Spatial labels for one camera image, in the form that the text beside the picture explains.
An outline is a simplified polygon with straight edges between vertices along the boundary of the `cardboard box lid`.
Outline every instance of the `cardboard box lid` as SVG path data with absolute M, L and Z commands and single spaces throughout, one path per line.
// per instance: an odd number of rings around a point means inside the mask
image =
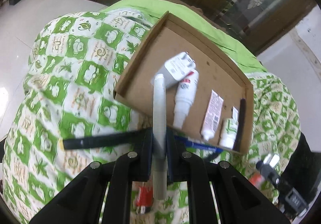
M 213 42 L 188 23 L 167 12 L 150 29 L 135 51 L 114 90 L 119 102 L 152 116 L 153 86 L 150 81 L 166 60 L 187 51 L 196 63 L 199 81 L 194 104 L 183 124 L 182 131 L 189 137 L 203 140 L 200 134 L 211 90 L 224 103 L 219 127 L 209 143 L 218 146 L 222 120 L 232 117 L 232 107 L 240 108 L 246 100 L 243 132 L 238 151 L 248 152 L 253 129 L 253 86 L 238 66 Z M 174 120 L 174 98 L 177 86 L 166 90 L 167 125 Z

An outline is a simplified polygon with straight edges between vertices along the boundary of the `bright green fabric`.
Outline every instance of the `bright green fabric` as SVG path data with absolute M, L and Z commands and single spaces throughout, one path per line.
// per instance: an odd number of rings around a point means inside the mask
M 155 24 L 166 11 L 169 11 L 195 27 L 208 39 L 213 41 L 229 57 L 238 63 L 244 73 L 267 72 L 265 67 L 260 64 L 256 57 L 248 51 L 244 45 L 223 31 L 213 27 L 200 15 L 186 6 L 166 0 L 121 0 L 110 7 L 100 10 L 100 12 L 106 13 L 125 7 L 140 10 L 152 24 Z

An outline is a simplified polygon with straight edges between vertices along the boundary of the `blue pen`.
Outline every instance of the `blue pen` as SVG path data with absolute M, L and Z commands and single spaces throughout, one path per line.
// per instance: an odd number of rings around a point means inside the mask
M 182 137 L 182 136 L 177 136 L 175 135 L 174 136 L 176 140 L 178 141 L 181 141 L 181 142 L 184 142 L 185 146 L 188 148 L 188 147 L 192 147 L 192 148 L 195 148 L 195 149 L 200 149 L 200 150 L 208 150 L 208 151 L 212 151 L 212 152 L 222 152 L 223 150 L 220 149 L 220 148 L 216 148 L 214 146 L 211 146 L 211 145 L 206 145 L 206 144 L 203 144 L 203 143 L 197 143 L 197 142 L 192 142 L 190 140 L 188 140 L 187 138 L 185 137 Z

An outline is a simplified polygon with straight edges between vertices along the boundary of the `metal bolt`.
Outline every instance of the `metal bolt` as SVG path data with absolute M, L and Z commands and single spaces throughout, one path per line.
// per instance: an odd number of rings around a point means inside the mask
M 182 153 L 182 156 L 183 156 L 183 158 L 190 158 L 192 156 L 192 154 L 188 151 L 185 151 Z
M 137 152 L 135 152 L 135 151 L 130 151 L 130 152 L 127 154 L 127 156 L 128 156 L 129 158 L 135 158 L 135 157 L 137 156 Z
M 227 161 L 221 161 L 219 162 L 219 165 L 224 169 L 227 169 L 230 166 L 230 164 Z
M 100 166 L 100 163 L 98 161 L 93 161 L 92 163 L 90 163 L 90 167 L 92 169 L 97 169 L 99 168 L 99 166 Z

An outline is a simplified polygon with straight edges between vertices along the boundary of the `cardboard box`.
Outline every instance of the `cardboard box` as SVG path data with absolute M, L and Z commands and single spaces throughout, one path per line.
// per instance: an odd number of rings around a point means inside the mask
M 242 132 L 238 133 L 239 154 L 248 152 L 253 129 L 253 86 L 238 66 L 213 42 L 188 23 L 167 12 L 149 31 L 128 63 L 114 90 L 114 98 L 147 116 L 152 116 L 153 86 L 150 81 L 166 60 L 186 51 L 196 63 L 199 81 L 194 104 L 185 119 L 182 131 L 189 137 L 203 140 L 200 134 L 211 90 L 224 103 L 219 127 L 209 143 L 218 146 L 222 120 L 232 117 L 232 107 L 245 110 Z M 172 126 L 177 86 L 166 90 L 167 125 Z

